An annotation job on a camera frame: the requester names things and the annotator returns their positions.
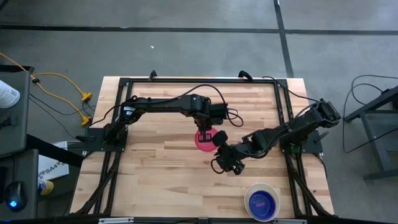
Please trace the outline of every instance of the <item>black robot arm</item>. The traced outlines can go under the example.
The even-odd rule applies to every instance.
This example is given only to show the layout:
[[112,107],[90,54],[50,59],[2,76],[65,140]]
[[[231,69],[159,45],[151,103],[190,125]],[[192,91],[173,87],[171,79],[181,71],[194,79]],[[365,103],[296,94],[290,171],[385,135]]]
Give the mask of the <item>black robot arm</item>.
[[227,105],[224,103],[211,104],[207,97],[192,94],[181,98],[152,99],[133,96],[122,103],[120,114],[116,121],[104,127],[104,141],[115,141],[123,132],[126,125],[133,124],[145,113],[181,113],[192,117],[201,134],[200,142],[211,141],[210,134],[205,133],[212,125],[223,124],[226,119]]
[[318,127],[331,128],[338,124],[341,116],[330,102],[323,100],[313,104],[303,115],[297,116],[288,123],[276,128],[265,128],[255,131],[242,138],[238,144],[228,145],[224,131],[213,136],[213,144],[219,146],[215,161],[223,172],[242,173],[242,159],[252,157],[263,158],[279,141],[284,144],[302,145],[308,135]]

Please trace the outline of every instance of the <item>computer mouse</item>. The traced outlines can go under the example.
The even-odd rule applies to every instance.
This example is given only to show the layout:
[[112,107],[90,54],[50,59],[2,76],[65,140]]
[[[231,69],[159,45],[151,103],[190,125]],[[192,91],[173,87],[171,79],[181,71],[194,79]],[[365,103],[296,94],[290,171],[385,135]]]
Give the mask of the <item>computer mouse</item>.
[[7,207],[13,212],[24,209],[26,206],[26,196],[22,182],[12,182],[6,187],[4,190],[4,201]]

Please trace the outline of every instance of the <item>blue bowl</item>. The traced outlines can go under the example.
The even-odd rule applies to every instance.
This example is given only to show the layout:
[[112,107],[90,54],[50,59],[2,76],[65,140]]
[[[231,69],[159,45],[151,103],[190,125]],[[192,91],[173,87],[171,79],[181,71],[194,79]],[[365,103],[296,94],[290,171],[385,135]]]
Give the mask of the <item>blue bowl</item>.
[[275,200],[268,192],[258,190],[249,199],[251,213],[260,220],[266,220],[275,213]]

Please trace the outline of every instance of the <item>yellow extension cord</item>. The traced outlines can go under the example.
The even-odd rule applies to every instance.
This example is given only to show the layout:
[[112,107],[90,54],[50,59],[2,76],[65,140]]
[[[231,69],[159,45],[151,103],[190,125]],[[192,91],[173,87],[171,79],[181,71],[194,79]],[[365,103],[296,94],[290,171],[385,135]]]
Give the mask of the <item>yellow extension cord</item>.
[[[12,63],[16,64],[19,68],[21,68],[23,71],[26,71],[26,69],[24,69],[24,67],[22,67],[21,65],[19,65],[16,61],[14,61],[13,59],[9,58],[7,55],[3,54],[0,52],[0,55],[3,56],[4,58],[10,60]],[[83,98],[81,99],[83,102],[86,102],[88,100],[90,100],[92,94],[91,93],[85,93],[83,92],[81,89],[79,89],[79,87],[72,81],[70,80],[67,76],[62,75],[62,74],[58,74],[58,73],[53,73],[53,72],[44,72],[44,73],[37,73],[35,75],[30,75],[31,79],[33,80],[35,77],[40,76],[40,75],[56,75],[62,78],[65,78],[66,80],[68,80],[72,85],[74,85],[76,87],[76,89],[81,93],[81,95],[83,96]],[[40,83],[36,83],[36,85],[38,85],[44,93],[53,96],[55,98],[58,98],[64,102],[69,103],[70,106],[72,106],[81,116],[81,118],[83,119],[83,121],[81,122],[82,126],[86,126],[87,124],[89,124],[91,122],[91,120],[93,119],[92,117],[87,117],[85,116],[75,105],[73,105],[73,103],[71,103],[70,101],[62,98],[61,96],[57,96],[53,93],[50,93],[49,91],[47,91]]]

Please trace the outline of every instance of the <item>yellow plug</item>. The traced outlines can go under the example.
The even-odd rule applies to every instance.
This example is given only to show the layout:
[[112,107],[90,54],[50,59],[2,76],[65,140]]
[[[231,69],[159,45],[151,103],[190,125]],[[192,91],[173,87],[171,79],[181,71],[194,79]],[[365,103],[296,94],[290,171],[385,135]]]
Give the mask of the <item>yellow plug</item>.
[[91,99],[93,95],[91,93],[83,93],[83,98],[81,100],[83,100],[83,102],[87,102]]
[[92,120],[93,118],[91,116],[89,117],[83,116],[83,122],[81,122],[81,125],[84,127],[87,124],[91,124]]

